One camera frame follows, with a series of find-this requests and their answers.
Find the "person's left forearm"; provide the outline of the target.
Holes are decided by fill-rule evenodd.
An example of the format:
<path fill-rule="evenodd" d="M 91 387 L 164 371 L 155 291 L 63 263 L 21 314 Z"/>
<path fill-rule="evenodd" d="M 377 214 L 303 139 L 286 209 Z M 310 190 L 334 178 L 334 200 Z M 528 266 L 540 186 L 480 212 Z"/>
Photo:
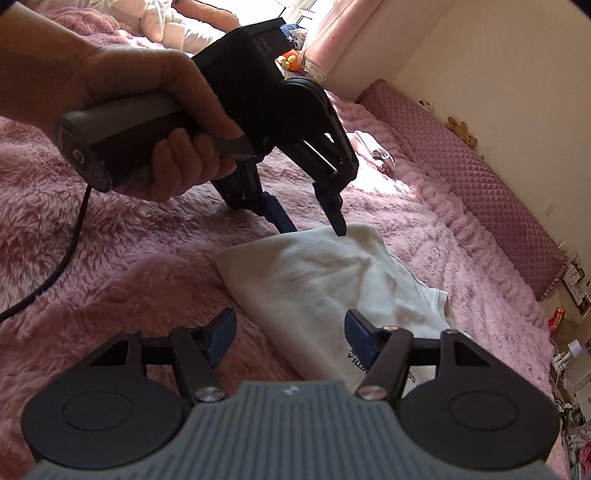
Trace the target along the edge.
<path fill-rule="evenodd" d="M 1 115 L 49 138 L 63 113 L 88 104 L 84 72 L 99 48 L 20 2 L 1 14 Z"/>

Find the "person's left hand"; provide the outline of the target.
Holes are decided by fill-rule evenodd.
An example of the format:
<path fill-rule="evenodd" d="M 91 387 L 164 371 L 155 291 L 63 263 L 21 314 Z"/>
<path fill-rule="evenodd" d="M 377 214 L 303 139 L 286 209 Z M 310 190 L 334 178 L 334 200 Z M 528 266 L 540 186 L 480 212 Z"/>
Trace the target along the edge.
<path fill-rule="evenodd" d="M 119 186 L 118 193 L 165 202 L 235 171 L 235 161 L 219 155 L 213 139 L 235 140 L 242 137 L 242 130 L 226 116 L 211 86 L 186 55 L 174 50 L 96 47 L 68 85 L 76 96 L 61 108 L 63 112 L 160 90 L 175 97 L 205 130 L 194 138 L 183 129 L 173 130 L 155 144 L 151 166 Z"/>

